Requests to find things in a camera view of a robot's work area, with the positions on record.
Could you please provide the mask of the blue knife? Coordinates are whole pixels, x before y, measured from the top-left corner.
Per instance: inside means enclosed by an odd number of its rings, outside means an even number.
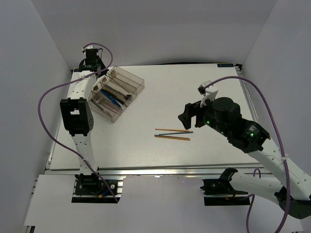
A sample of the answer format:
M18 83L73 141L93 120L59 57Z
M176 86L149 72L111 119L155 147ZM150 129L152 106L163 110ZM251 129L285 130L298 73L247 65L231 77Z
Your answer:
M122 102L114 94L110 93L107 90L101 89L101 93L105 95L114 105L118 106L121 109L121 111L123 111L122 105L124 104L124 102Z

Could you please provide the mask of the pink handled fork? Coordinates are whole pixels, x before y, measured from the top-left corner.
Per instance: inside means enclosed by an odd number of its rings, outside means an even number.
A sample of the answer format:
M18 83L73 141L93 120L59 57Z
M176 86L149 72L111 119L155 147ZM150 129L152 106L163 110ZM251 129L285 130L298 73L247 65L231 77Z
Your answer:
M105 110L105 111L111 111L113 113L117 113L119 111L119 107L116 105L109 103L109 102L100 102L99 105Z

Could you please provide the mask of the orange black chopstick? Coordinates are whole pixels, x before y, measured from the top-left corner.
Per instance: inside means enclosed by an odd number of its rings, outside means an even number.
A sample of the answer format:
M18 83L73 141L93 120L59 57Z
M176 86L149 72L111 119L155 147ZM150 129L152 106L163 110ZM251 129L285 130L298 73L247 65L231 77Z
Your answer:
M156 131L168 131L168 132L185 132L185 133L188 133L190 132L189 130L178 130L178 129L160 129L160 128L156 128L155 129Z

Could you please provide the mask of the grey chopstick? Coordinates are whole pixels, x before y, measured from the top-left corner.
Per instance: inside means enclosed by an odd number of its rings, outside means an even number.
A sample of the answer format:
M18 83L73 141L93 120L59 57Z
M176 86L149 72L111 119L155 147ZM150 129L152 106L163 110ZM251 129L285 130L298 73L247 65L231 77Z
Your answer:
M190 134L193 133L192 131L188 132L174 132L174 133L161 133L161 134L156 134L155 136L173 136L173 135L179 135L179 134Z

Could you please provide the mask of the black knife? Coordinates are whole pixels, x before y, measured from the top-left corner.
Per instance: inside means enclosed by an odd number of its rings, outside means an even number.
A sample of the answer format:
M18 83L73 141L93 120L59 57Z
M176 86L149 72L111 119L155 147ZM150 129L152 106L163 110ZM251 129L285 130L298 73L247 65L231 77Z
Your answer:
M128 100L127 96L120 93L120 92L115 92L111 90L106 90L105 91L112 97L114 98L120 105L124 105L127 107L128 105L126 104L126 101Z

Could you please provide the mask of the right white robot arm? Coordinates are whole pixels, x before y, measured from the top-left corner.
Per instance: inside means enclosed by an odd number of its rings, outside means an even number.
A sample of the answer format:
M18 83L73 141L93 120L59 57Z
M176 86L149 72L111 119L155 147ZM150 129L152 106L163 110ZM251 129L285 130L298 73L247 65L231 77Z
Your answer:
M206 195L245 191L276 203L282 210L286 209L286 201L289 200L290 216L297 219L310 217L311 177L290 159L284 161L280 148L269 133L258 123L244 119L237 103L227 97L206 100L203 106L199 101L188 103L178 116L186 130L191 128L192 117L196 118L196 128L211 127L226 137L233 147L260 162L277 179L275 182L264 181L228 167L217 182L201 188ZM287 162L289 170L289 196L284 162Z

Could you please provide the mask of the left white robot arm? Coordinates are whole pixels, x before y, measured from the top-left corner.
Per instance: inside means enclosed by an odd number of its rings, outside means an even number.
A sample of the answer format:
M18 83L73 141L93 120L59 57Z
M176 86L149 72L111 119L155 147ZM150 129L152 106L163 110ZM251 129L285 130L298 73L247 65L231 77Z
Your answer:
M81 61L77 73L81 80L75 83L67 99L60 101L64 127L71 135L79 153L79 175L92 175L98 169L91 144L94 118L88 104L91 90L98 78L98 75L92 72L103 67L98 51L93 46L83 49L86 57Z

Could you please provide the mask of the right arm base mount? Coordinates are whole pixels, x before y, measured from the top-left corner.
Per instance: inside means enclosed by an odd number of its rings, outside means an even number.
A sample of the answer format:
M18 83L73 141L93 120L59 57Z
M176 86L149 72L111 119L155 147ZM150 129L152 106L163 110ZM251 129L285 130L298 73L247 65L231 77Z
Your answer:
M200 189L204 194L205 206L247 206L250 205L250 194L235 190L230 181L237 173L235 168L226 168L217 179L203 179Z

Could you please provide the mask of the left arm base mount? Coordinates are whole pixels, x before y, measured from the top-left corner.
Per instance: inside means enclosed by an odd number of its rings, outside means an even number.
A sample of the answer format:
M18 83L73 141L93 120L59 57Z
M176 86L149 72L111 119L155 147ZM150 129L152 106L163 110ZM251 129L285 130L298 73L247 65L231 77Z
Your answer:
M75 175L72 203L117 203L121 195L118 192L118 180L106 180L107 185L95 174Z

